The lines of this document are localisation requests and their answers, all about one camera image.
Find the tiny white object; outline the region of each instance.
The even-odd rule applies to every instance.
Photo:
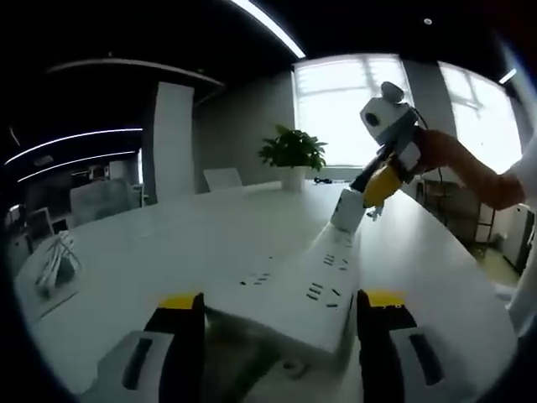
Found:
[[[350,187],[343,189],[330,223],[346,233],[354,234],[362,221],[366,207],[363,205],[363,194]]]

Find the bright window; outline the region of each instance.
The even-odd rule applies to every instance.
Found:
[[[502,87],[471,71],[440,63],[459,141],[501,174],[520,159],[513,107]]]
[[[364,166],[378,150],[360,111],[380,85],[391,81],[411,102],[403,65],[396,55],[346,55],[298,63],[295,116],[298,129],[328,143],[328,165]]]

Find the plant pot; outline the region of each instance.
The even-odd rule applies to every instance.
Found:
[[[307,166],[282,166],[279,168],[279,177],[282,181],[282,189],[284,191],[304,190],[305,173],[308,170]]]

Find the table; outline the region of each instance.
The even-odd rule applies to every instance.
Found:
[[[302,194],[283,192],[277,183],[247,186],[74,228],[86,267],[81,290],[31,323],[31,333],[60,379],[82,392],[96,376],[98,360],[125,334],[143,329],[163,296],[207,290],[305,250],[328,222],[344,186],[308,184]],[[387,200],[376,222],[365,217],[360,230],[355,253],[362,288],[406,293],[415,320],[463,358],[468,381],[479,390],[489,386],[507,365],[516,338],[474,258],[402,191]],[[23,306],[24,285],[46,246],[30,256],[15,281]],[[304,382],[313,385],[326,380],[323,399],[356,401],[357,346],[347,374],[330,379],[319,369],[308,379]],[[312,393],[300,382],[290,388]]]

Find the black ceiling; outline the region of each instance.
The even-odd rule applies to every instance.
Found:
[[[497,80],[506,71],[497,39],[483,13],[469,2],[256,0],[299,44],[308,59],[346,53],[397,53],[403,57],[461,65]],[[432,25],[425,25],[430,18]],[[167,8],[65,10],[5,18],[0,33],[6,72],[1,77],[3,110],[0,157],[64,135],[147,122],[155,83],[185,82],[178,74],[132,66],[74,68],[45,74],[54,65],[93,58],[156,62],[196,71],[227,88],[258,76],[289,70],[297,59],[264,26],[227,0],[181,0]],[[215,90],[194,85],[197,100]],[[18,147],[9,128],[21,142]],[[88,139],[60,147],[59,159],[106,154],[132,137]]]

